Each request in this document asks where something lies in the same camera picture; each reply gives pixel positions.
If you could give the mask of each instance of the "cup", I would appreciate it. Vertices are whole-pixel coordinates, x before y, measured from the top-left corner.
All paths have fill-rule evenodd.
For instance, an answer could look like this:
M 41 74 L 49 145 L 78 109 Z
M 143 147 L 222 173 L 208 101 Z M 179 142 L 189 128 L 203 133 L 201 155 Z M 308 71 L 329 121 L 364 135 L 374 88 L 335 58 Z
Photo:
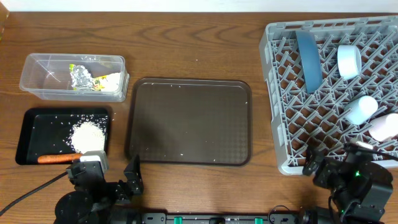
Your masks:
M 345 80 L 359 75 L 362 69 L 362 59 L 359 49 L 352 45 L 338 46 L 337 66 L 340 76 Z
M 391 113 L 380 118 L 373 119 L 369 134 L 377 141 L 385 141 L 398 134 L 398 114 Z
M 347 114 L 346 119 L 355 125 L 363 124 L 367 119 L 369 119 L 374 112 L 377 111 L 379 105 L 377 101 L 371 96 L 362 96 L 361 98 L 348 103 L 344 107 L 344 110 L 351 111 Z

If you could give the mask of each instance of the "gray crate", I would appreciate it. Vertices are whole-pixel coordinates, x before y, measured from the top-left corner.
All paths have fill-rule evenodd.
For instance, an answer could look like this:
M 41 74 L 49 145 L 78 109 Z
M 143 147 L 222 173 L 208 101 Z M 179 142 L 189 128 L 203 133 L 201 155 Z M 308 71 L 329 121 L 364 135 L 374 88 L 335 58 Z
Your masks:
M 322 64 L 323 83 L 307 94 L 295 30 L 315 35 Z M 340 78 L 337 47 L 356 45 L 362 73 L 352 80 Z M 377 142 L 370 124 L 345 120 L 344 107 L 360 96 L 373 96 L 379 109 L 372 119 L 398 112 L 398 17 L 369 17 L 268 24 L 260 41 L 262 72 L 268 85 L 278 168 L 285 175 L 301 174 L 305 150 L 314 145 L 328 157 L 344 159 L 343 144 L 358 138 L 379 151 L 398 156 L 398 138 Z M 398 162 L 374 156 L 384 167 Z

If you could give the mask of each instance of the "carrot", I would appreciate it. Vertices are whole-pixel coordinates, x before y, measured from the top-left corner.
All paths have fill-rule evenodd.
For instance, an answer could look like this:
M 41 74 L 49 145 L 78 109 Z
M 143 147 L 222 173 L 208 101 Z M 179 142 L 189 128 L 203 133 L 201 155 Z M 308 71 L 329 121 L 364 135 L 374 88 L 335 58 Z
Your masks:
M 73 154 L 62 154 L 62 155 L 45 155 L 39 156 L 37 162 L 39 164 L 56 164 L 61 162 L 71 162 L 75 159 L 80 159 L 83 154 L 73 153 Z

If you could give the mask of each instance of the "small black tray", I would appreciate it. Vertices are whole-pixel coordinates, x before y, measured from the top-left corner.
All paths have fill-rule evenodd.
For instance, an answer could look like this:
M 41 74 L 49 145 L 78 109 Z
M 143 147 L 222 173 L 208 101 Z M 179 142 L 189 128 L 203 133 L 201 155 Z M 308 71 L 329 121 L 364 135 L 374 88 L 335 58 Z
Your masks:
M 134 85 L 129 155 L 142 162 L 243 166 L 252 151 L 244 82 L 144 78 Z
M 105 118 L 100 124 L 105 130 L 106 151 L 109 116 L 104 108 L 32 108 L 26 111 L 19 136 L 15 161 L 19 165 L 35 165 L 37 158 L 49 154 L 70 154 L 75 151 L 64 141 L 82 115 L 93 115 L 91 121 Z

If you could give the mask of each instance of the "foil wrapper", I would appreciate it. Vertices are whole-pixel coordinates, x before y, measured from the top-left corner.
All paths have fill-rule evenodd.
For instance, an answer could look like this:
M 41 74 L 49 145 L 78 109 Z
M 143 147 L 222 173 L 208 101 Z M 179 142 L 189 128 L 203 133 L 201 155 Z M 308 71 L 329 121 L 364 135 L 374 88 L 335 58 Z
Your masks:
M 84 66 L 71 64 L 69 70 L 74 90 L 94 90 L 94 79 Z

